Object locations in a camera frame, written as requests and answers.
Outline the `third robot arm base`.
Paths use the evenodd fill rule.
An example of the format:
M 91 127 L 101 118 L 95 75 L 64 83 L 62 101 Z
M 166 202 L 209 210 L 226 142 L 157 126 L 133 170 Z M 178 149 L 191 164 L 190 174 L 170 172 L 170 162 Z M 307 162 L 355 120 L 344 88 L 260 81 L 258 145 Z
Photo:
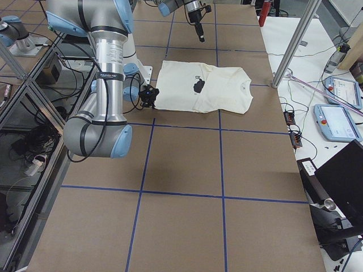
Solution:
M 36 45 L 37 38 L 31 36 L 18 16 L 1 17 L 1 43 L 14 56 L 35 57 L 42 45 Z

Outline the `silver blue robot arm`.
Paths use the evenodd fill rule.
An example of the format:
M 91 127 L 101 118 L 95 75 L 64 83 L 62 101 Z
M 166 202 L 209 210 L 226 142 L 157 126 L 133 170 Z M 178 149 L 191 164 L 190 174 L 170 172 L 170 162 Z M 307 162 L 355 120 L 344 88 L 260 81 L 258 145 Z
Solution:
M 182 7 L 184 9 L 187 23 L 194 26 L 199 41 L 201 43 L 205 42 L 204 30 L 201 21 L 207 13 L 212 11 L 210 5 L 202 3 L 201 1 L 165 0 L 153 2 L 164 17 Z
M 129 1 L 48 1 L 48 23 L 56 31 L 93 39 L 95 90 L 80 110 L 66 122 L 63 132 L 70 152 L 85 158 L 125 157 L 132 127 L 123 115 L 124 89 L 139 78 L 126 78 L 124 44 L 133 44 L 133 5 Z

